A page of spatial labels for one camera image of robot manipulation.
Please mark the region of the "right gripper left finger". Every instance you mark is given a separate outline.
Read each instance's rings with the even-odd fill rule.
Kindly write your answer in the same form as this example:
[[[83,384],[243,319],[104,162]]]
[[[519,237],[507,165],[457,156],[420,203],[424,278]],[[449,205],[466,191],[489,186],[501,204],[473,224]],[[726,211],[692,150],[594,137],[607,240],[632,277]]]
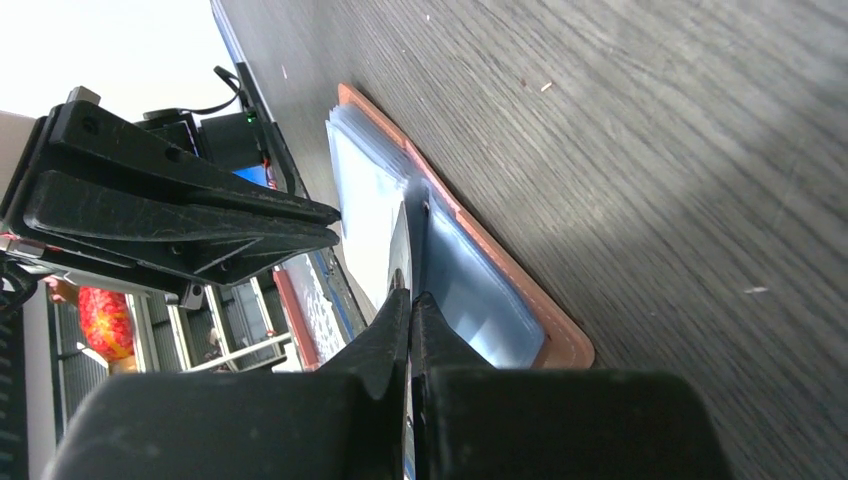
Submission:
[[[301,373],[125,374],[77,410],[48,479],[400,479],[410,294]]]

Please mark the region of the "brown leather card holder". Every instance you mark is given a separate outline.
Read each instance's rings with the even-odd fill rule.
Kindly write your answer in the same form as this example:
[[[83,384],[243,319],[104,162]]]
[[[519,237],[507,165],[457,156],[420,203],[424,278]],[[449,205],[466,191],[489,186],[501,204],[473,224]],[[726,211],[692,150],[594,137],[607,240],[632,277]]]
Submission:
[[[583,330],[464,207],[412,140],[349,84],[326,123],[348,271],[380,306],[391,281],[430,293],[499,368],[586,369]]]

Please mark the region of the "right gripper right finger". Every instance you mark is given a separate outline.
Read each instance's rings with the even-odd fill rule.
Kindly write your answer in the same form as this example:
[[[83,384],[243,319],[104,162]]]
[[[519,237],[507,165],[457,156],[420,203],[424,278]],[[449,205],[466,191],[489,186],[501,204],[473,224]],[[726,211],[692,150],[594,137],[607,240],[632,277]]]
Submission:
[[[498,369],[430,294],[412,305],[420,479],[728,479],[706,408],[683,379],[616,369]]]

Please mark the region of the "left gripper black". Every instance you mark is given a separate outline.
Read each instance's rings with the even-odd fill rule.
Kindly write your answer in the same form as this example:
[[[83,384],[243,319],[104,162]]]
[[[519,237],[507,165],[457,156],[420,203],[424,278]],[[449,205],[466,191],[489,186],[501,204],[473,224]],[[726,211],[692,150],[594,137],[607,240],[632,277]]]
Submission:
[[[72,176],[38,175],[47,143]],[[126,282],[152,284],[161,272],[236,284],[335,245],[331,226],[340,218],[331,206],[251,183],[87,101],[41,117],[1,113],[6,292],[66,279],[61,252]]]

